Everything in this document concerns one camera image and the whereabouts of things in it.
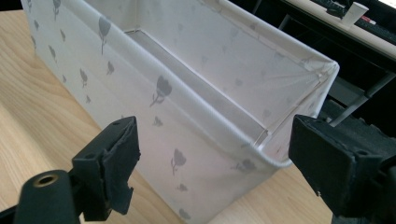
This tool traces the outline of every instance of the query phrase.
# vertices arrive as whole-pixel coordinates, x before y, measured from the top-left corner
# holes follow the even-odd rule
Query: patterned fabric
[[[135,115],[137,169],[207,222],[290,165],[338,64],[224,0],[22,0],[36,53],[101,127]]]

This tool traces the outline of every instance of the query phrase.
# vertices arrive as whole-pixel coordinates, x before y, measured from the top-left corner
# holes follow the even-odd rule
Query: white fabric box
[[[189,223],[290,165],[293,116],[318,114],[339,69],[225,0],[22,4],[36,53],[101,127],[137,117],[137,169]]]

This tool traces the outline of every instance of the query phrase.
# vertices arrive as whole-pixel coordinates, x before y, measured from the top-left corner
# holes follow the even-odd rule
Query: wooden table
[[[16,204],[33,175],[71,169],[100,129],[35,55],[22,11],[0,12],[0,211]],[[108,223],[182,221],[134,171],[128,215]],[[210,223],[330,223],[331,211],[295,166],[237,200]]]

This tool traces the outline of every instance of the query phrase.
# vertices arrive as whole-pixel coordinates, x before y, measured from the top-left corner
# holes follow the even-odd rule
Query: wooden tabletop
[[[0,12],[0,211],[18,203],[30,177],[71,169],[100,129],[35,55],[23,11]],[[181,223],[134,171],[126,216],[107,223]],[[331,223],[332,213],[295,166],[278,171],[210,223]]]

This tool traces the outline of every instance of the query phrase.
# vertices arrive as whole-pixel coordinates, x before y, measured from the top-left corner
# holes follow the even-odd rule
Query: paper cup
[[[368,7],[354,2],[347,11],[345,17],[341,20],[341,23],[347,27],[350,27],[352,24],[355,24],[355,22],[368,10]]]

